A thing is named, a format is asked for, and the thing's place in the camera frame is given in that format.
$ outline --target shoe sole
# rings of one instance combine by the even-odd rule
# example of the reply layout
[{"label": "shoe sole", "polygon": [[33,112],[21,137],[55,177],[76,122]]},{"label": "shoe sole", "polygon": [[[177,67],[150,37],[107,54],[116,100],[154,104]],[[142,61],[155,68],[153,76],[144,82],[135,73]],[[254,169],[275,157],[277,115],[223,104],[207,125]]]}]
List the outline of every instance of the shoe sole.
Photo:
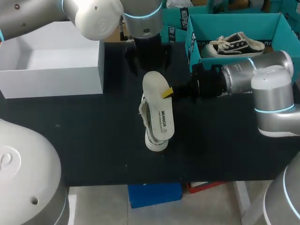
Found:
[{"label": "shoe sole", "polygon": [[261,55],[263,52],[257,52],[257,53],[246,53],[241,55],[218,55],[213,54],[210,51],[207,50],[207,48],[203,48],[201,52],[201,58],[250,58],[257,55]]},{"label": "shoe sole", "polygon": [[145,144],[146,144],[147,148],[150,149],[151,151],[165,150],[166,147],[168,146],[168,143],[169,143],[169,141],[167,140],[164,143],[159,144],[159,145],[153,144],[153,143],[151,143],[151,141],[148,138],[147,131],[145,132]]},{"label": "shoe sole", "polygon": [[172,98],[162,98],[169,84],[159,72],[151,71],[144,76],[142,88],[151,114],[153,135],[167,141],[174,135]]}]

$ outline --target screw hole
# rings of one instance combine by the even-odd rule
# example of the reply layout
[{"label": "screw hole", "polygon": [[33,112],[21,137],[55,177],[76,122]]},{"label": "screw hole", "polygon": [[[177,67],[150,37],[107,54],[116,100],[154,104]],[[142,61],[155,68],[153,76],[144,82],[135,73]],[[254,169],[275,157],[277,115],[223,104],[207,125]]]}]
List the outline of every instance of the screw hole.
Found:
[{"label": "screw hole", "polygon": [[37,205],[37,204],[38,204],[38,199],[37,199],[36,197],[32,197],[32,198],[30,199],[30,202],[31,202],[31,204],[33,204],[33,205]]}]

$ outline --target black sneaker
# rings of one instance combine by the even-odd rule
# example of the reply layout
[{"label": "black sneaker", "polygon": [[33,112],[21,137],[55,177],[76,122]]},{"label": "black sneaker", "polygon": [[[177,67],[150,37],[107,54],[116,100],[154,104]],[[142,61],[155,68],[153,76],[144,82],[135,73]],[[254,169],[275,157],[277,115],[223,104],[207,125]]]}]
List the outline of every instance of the black sneaker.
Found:
[{"label": "black sneaker", "polygon": [[252,40],[243,32],[232,34],[229,37],[219,37],[216,41],[211,41],[206,45],[201,56],[203,58],[222,58],[222,57],[253,57],[262,54],[264,44]]}]

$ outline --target red object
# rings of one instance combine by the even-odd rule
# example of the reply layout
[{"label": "red object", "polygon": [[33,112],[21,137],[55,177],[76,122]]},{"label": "red object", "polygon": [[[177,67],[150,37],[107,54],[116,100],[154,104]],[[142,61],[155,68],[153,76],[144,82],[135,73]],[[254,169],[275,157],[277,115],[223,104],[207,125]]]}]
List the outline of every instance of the red object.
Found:
[{"label": "red object", "polygon": [[199,185],[197,187],[191,187],[190,184],[187,184],[187,189],[189,190],[189,192],[191,194],[193,194],[193,193],[203,191],[203,190],[206,190],[206,189],[210,189],[210,188],[213,188],[215,186],[219,186],[219,185],[225,184],[225,183],[226,182],[213,182],[213,183],[202,184],[202,185]]}]

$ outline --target white shoe box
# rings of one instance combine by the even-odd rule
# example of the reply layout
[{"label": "white shoe box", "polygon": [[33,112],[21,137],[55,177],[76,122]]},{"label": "white shoe box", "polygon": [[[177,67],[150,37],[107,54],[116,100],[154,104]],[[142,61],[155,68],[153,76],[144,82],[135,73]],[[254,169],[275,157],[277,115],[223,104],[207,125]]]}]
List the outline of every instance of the white shoe box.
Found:
[{"label": "white shoe box", "polygon": [[5,98],[103,94],[104,43],[54,22],[0,46]]}]

